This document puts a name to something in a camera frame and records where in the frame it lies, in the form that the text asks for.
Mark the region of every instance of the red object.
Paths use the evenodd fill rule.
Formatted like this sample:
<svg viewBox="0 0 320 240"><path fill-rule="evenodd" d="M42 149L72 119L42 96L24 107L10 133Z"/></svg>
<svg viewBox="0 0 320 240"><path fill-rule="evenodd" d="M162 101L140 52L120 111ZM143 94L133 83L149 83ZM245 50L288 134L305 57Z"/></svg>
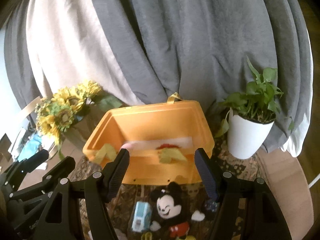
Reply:
<svg viewBox="0 0 320 240"><path fill-rule="evenodd" d="M185 236L189 231L189 223L186 221L184 223L169 227L170 237L181 237Z"/></svg>
<svg viewBox="0 0 320 240"><path fill-rule="evenodd" d="M180 148L180 147L178 145L164 143L164 144L160 145L160 147L156 148L156 150L161 150L164 148Z"/></svg>

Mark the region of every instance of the potted plant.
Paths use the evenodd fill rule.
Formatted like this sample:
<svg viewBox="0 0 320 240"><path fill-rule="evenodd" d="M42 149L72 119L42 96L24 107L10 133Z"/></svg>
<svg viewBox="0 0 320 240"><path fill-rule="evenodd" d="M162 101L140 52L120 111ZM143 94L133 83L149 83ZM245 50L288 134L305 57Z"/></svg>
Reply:
<svg viewBox="0 0 320 240"><path fill-rule="evenodd" d="M53 98L43 98L41 101L42 104L37 105L35 110L36 128L40 134L54 139L61 159L64 157L60 152L64 138L82 150L103 114L123 105L94 81L59 89Z"/></svg>
<svg viewBox="0 0 320 240"><path fill-rule="evenodd" d="M283 92L272 82L277 69L267 67L260 74L247 57L254 81L247 83L245 93L230 94L222 105L230 108L215 137L228 131L228 150L238 159L250 158L262 145L280 107L275 98Z"/></svg>

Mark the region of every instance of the mickey mouse plush toy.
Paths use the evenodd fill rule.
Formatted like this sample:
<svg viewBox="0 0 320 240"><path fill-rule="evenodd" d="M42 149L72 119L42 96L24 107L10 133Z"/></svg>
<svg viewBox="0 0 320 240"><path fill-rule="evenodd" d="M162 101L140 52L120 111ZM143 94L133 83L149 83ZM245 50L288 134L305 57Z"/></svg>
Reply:
<svg viewBox="0 0 320 240"><path fill-rule="evenodd" d="M168 226L170 230L170 239L187 239L189 231L188 209L182 201L182 189L175 183L171 182L166 188L158 188L150 193L152 201L156 202L158 214L164 221L159 224L153 221L150 230L157 231L162 226ZM204 214L195 211L192 220L202 221Z"/></svg>

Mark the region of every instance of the white glove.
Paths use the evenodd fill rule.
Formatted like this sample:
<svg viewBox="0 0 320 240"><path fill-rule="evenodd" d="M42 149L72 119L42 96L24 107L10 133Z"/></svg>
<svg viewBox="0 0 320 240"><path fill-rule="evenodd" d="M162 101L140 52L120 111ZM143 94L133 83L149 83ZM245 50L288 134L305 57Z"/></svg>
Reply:
<svg viewBox="0 0 320 240"><path fill-rule="evenodd" d="M158 231L161 228L161 225L157 221L153 221L152 224L150 225L150 230L152 232Z"/></svg>
<svg viewBox="0 0 320 240"><path fill-rule="evenodd" d="M204 218L205 218L205 214L201 213L199 210L196 210L192 214L191 220L200 222L200 221L204 220Z"/></svg>

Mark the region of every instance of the white cable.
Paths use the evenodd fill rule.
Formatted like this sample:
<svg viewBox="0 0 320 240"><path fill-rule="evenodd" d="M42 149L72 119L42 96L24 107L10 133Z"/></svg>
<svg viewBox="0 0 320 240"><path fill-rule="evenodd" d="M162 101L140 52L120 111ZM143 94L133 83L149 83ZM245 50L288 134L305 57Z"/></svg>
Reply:
<svg viewBox="0 0 320 240"><path fill-rule="evenodd" d="M320 173L315 177L313 181L310 182L309 188L311 188L320 179Z"/></svg>

